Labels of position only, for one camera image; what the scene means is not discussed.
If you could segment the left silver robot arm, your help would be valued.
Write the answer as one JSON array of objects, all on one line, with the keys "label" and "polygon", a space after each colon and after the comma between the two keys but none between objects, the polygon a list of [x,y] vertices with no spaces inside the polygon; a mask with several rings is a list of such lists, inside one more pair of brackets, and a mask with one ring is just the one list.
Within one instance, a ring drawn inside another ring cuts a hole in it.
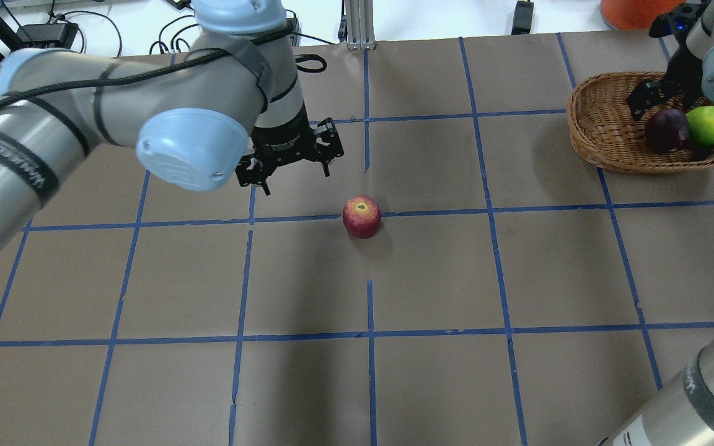
[{"label": "left silver robot arm", "polygon": [[260,186],[301,160],[345,155],[333,119],[309,123],[280,1],[195,1],[200,37],[167,67],[68,49],[0,64],[0,251],[90,153],[134,149],[151,174],[211,191]]}]

